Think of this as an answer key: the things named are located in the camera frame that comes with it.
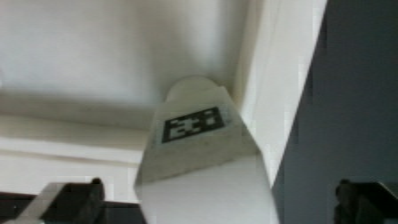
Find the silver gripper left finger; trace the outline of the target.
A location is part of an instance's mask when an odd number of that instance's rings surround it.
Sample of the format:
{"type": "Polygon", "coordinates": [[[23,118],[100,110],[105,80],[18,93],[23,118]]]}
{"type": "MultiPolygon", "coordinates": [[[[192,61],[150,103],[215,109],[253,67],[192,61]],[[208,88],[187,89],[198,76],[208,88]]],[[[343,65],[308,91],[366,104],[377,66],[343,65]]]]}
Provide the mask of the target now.
{"type": "Polygon", "coordinates": [[[47,185],[18,218],[16,224],[95,224],[105,201],[100,178],[87,183],[47,185]]]}

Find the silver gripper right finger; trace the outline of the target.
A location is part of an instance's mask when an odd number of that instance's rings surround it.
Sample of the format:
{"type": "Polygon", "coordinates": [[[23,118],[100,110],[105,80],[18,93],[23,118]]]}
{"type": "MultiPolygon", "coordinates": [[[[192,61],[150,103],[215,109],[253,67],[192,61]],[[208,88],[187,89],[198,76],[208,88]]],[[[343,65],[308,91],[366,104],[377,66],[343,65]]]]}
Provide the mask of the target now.
{"type": "Polygon", "coordinates": [[[381,182],[340,181],[334,224],[398,224],[398,192],[381,182]]]}

